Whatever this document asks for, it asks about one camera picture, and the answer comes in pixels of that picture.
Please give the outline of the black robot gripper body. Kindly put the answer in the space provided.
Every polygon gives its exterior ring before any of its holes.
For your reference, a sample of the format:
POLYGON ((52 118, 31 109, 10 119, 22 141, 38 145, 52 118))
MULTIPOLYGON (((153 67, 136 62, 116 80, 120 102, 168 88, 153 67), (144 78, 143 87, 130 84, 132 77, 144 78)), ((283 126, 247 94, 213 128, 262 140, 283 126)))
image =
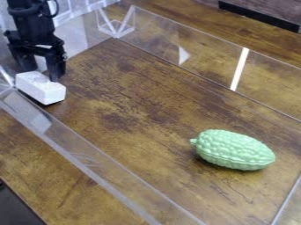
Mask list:
POLYGON ((15 29, 6 30, 7 47, 23 47, 33 56, 50 52, 65 54, 62 40, 53 34, 53 17, 58 13, 56 0, 6 0, 6 11, 15 29))

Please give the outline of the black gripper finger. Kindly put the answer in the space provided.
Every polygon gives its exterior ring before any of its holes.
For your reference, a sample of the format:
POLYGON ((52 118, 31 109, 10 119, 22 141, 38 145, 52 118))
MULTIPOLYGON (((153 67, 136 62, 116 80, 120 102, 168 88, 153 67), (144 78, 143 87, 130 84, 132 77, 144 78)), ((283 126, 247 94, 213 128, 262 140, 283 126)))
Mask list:
POLYGON ((45 65, 49 72, 49 79, 52 82, 57 82, 60 77, 65 73, 65 54, 57 54, 50 52, 45 55, 45 65))
POLYGON ((33 71, 37 69, 36 60, 33 54, 23 47, 9 46, 11 56, 15 64, 22 72, 33 71))

